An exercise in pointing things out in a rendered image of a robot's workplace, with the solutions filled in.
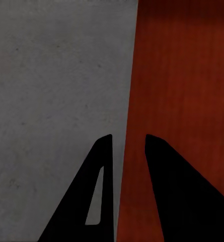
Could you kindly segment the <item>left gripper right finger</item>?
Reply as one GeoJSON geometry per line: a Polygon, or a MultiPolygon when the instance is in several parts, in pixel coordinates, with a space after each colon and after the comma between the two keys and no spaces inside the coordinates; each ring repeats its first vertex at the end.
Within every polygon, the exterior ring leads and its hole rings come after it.
{"type": "Polygon", "coordinates": [[[145,155],[165,242],[224,242],[224,196],[165,140],[145,155]]]}

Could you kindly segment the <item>storage box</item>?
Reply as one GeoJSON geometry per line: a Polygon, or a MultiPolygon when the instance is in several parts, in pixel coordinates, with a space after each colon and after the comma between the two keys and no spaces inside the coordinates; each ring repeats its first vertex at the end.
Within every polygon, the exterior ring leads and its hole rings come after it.
{"type": "Polygon", "coordinates": [[[165,242],[145,155],[165,140],[224,196],[224,0],[138,0],[117,242],[165,242]]]}

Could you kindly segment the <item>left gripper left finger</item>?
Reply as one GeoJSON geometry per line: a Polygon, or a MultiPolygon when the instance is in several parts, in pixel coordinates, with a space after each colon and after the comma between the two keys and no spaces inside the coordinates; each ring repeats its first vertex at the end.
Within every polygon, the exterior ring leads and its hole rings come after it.
{"type": "Polygon", "coordinates": [[[114,242],[111,134],[95,142],[38,242],[114,242]],[[85,225],[103,166],[101,220],[85,225]]]}

